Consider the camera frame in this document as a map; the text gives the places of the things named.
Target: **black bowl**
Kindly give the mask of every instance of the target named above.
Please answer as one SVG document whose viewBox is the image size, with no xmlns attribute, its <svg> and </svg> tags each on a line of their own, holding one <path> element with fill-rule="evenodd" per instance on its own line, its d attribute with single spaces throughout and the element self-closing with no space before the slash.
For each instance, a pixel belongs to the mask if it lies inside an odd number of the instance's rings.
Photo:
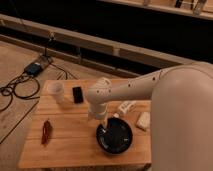
<svg viewBox="0 0 213 171">
<path fill-rule="evenodd" d="M 96 138 L 106 152 L 120 154 L 129 148 L 133 135 L 130 126 L 124 120 L 109 118 L 106 129 L 101 124 L 98 126 Z"/>
</svg>

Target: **wooden table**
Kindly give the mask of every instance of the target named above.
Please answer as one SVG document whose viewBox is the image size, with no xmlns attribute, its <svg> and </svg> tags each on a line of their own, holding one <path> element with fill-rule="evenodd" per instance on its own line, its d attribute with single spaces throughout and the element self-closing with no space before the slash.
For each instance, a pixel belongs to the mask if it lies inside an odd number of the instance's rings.
<svg viewBox="0 0 213 171">
<path fill-rule="evenodd" d="M 45 83 L 42 90 L 20 158 L 20 168 L 137 165 L 151 162 L 149 132 L 135 126 L 138 115 L 150 110 L 149 101 L 139 101 L 131 114 L 123 118 L 132 128 L 133 142 L 126 152 L 112 156 L 104 153 L 96 141 L 99 121 L 87 121 L 86 100 L 82 104 L 73 103 L 72 87 L 81 86 L 85 93 L 96 80 L 61 81 L 65 86 L 65 101 L 60 105 L 46 91 L 50 81 Z M 112 80 L 113 83 L 121 81 L 124 80 Z M 120 103 L 110 102 L 109 114 L 113 114 Z M 43 123 L 47 119 L 53 126 L 53 133 L 45 147 L 41 145 L 41 136 Z"/>
</svg>

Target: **paper cup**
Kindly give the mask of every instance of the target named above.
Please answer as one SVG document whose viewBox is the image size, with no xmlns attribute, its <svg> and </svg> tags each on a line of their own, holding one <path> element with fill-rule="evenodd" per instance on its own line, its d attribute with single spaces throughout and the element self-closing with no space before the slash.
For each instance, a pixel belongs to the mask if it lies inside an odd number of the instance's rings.
<svg viewBox="0 0 213 171">
<path fill-rule="evenodd" d="M 47 92 L 55 99 L 57 103 L 64 100 L 64 85 L 60 82 L 52 82 L 47 85 Z"/>
</svg>

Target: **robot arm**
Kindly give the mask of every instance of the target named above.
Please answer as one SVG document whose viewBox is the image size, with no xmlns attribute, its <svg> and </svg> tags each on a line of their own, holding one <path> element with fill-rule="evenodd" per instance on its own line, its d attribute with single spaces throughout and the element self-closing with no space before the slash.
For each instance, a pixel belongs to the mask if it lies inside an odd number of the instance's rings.
<svg viewBox="0 0 213 171">
<path fill-rule="evenodd" d="M 118 85 L 102 79 L 87 94 L 89 114 L 106 117 L 106 102 L 151 99 L 153 171 L 212 171 L 213 66 L 193 63 Z"/>
<path fill-rule="evenodd" d="M 121 84 L 112 85 L 110 80 L 101 78 L 87 92 L 89 102 L 89 116 L 103 120 L 107 115 L 109 101 L 119 100 L 148 100 L 160 78 L 172 68 L 159 70 Z"/>
</svg>

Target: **black cable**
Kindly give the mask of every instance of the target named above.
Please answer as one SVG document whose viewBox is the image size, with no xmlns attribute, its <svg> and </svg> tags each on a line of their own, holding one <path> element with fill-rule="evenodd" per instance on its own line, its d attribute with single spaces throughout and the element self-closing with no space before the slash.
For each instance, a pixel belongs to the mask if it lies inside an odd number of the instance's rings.
<svg viewBox="0 0 213 171">
<path fill-rule="evenodd" d="M 31 93 L 30 95 L 27 96 L 21 96 L 16 92 L 16 88 L 18 85 L 20 84 L 24 84 L 26 82 L 28 82 L 29 80 L 33 80 L 36 83 L 36 90 Z M 10 96 L 10 100 L 8 102 L 8 104 L 6 106 L 4 106 L 3 108 L 0 108 L 0 112 L 5 111 L 11 104 L 13 101 L 13 97 L 17 97 L 19 99 L 22 100 L 33 100 L 33 99 L 38 99 L 39 97 L 34 97 L 40 90 L 40 83 L 38 82 L 38 80 L 32 76 L 29 76 L 25 73 L 22 73 L 20 76 L 15 77 L 14 79 L 12 79 L 6 86 L 4 87 L 0 87 L 0 95 L 3 97 L 9 97 Z"/>
<path fill-rule="evenodd" d="M 25 115 L 14 125 L 14 127 L 8 132 L 8 134 L 3 137 L 0 141 L 0 145 L 7 139 L 7 137 L 16 129 L 16 127 L 26 118 L 26 116 L 33 110 L 33 108 L 38 104 L 39 101 L 35 102 L 33 106 L 25 113 Z"/>
<path fill-rule="evenodd" d="M 69 71 L 63 69 L 62 67 L 57 66 L 57 65 L 54 65 L 54 64 L 50 64 L 50 65 L 53 66 L 53 67 L 55 67 L 55 68 L 57 68 L 57 69 L 59 69 L 59 70 L 61 70 L 61 71 L 63 71 L 63 72 L 65 73 L 66 79 L 68 79 L 68 74 L 69 74 L 72 78 L 78 79 L 75 75 L 73 75 L 71 72 L 69 72 Z"/>
<path fill-rule="evenodd" d="M 31 33 L 30 33 L 30 30 L 29 30 L 28 27 L 24 24 L 23 19 L 22 19 L 22 17 L 21 17 L 21 14 L 19 13 L 18 9 L 16 8 L 15 3 L 13 2 L 13 0 L 9 0 L 9 3 L 11 4 L 11 6 L 12 6 L 12 8 L 14 9 L 14 11 L 15 11 L 17 17 L 19 18 L 21 24 L 23 25 L 23 27 L 24 27 L 24 29 L 25 29 L 25 32 L 28 33 L 28 35 L 29 35 L 31 41 L 33 42 L 33 37 L 32 37 L 32 35 L 31 35 Z"/>
</svg>

